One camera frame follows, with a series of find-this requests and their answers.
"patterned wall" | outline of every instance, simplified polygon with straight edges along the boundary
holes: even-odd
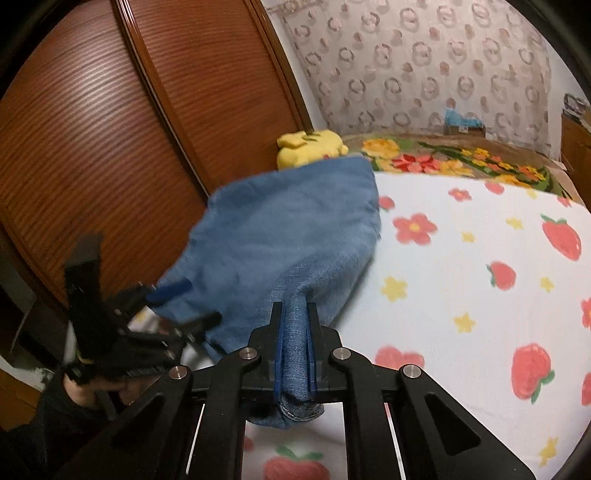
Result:
[[[505,0],[302,0],[283,17],[331,129],[441,131],[445,108],[547,152],[550,65]]]

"metal screw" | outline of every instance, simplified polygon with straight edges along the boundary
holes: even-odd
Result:
[[[252,360],[253,358],[256,358],[256,356],[258,355],[258,352],[256,351],[255,348],[250,347],[250,346],[246,346],[242,350],[240,350],[240,353],[238,353],[238,355],[243,360]]]
[[[351,356],[351,350],[340,346],[333,350],[333,356],[339,360],[347,360]]]
[[[405,365],[402,369],[402,373],[406,375],[408,378],[417,378],[419,375],[421,375],[421,371],[421,367],[412,364]]]
[[[173,380],[180,380],[181,378],[185,378],[189,373],[189,369],[184,365],[179,365],[178,367],[172,367],[168,371],[168,376]]]

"floral blanket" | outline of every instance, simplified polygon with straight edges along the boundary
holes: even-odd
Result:
[[[370,159],[375,171],[492,179],[497,183],[570,197],[544,165],[515,164],[484,148],[435,143],[437,139],[433,137],[426,140],[431,141],[367,138],[360,147],[349,148],[352,153],[360,152]]]

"blue object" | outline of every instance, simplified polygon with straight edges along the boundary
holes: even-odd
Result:
[[[445,123],[450,127],[481,128],[483,126],[482,121],[478,120],[477,118],[465,118],[453,108],[446,108]]]
[[[191,281],[183,278],[178,282],[156,287],[146,295],[146,301],[149,305],[161,305],[174,297],[190,291],[191,287]]]
[[[274,171],[218,190],[191,230],[189,244],[159,285],[190,280],[192,288],[157,313],[185,322],[217,310],[206,333],[214,358],[245,346],[252,329],[284,304],[276,369],[277,408],[260,424],[288,427],[319,416],[310,401],[307,302],[328,325],[343,307],[379,237],[378,191],[363,157],[319,161]]]

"cardboard box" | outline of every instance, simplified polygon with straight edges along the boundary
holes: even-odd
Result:
[[[458,127],[456,125],[447,125],[446,124],[443,129],[443,133],[445,135],[466,134],[466,135],[471,135],[472,137],[486,138],[486,128],[485,127]]]

